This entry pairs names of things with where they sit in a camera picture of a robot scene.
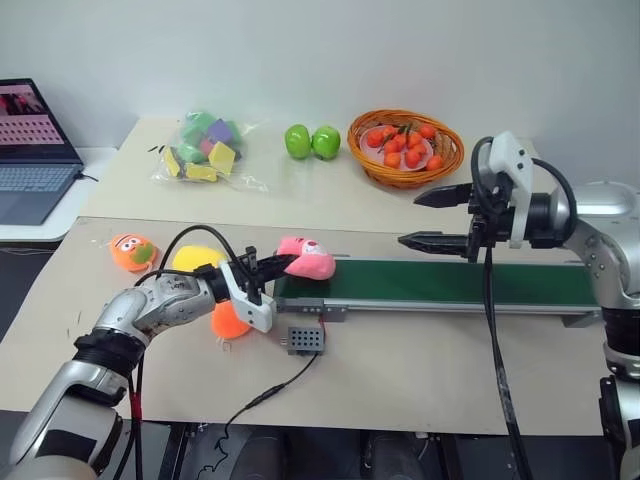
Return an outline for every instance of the laptop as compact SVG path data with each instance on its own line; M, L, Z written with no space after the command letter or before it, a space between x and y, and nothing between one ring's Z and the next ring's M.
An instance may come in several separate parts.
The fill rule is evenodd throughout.
M82 168L33 80L0 80L0 224L41 225Z

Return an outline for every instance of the laptop keyboard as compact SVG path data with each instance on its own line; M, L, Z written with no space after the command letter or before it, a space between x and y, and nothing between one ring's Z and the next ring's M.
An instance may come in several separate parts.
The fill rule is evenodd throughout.
M0 167L0 192L56 192L74 168Z

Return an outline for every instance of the pink plush toy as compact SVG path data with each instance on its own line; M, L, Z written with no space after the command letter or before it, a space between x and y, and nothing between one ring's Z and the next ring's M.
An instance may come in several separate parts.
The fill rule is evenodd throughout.
M336 261L317 242L302 237L284 237L278 247L278 255L300 255L285 272L296 277L326 280L336 271Z

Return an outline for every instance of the laptop screen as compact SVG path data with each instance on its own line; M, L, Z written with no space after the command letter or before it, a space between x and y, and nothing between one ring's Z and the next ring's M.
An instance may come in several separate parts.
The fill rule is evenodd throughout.
M0 80L0 162L49 160L77 154L33 81Z

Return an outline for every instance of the green apple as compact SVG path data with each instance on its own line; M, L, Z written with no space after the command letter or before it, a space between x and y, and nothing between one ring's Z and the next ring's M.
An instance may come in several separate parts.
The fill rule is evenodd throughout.
M311 148L324 160L335 158L340 150L340 132L328 125L318 128L311 138Z
M307 158L311 153L311 139L309 138L309 130L304 125L293 125L284 134L284 144L287 152L293 158L302 160Z

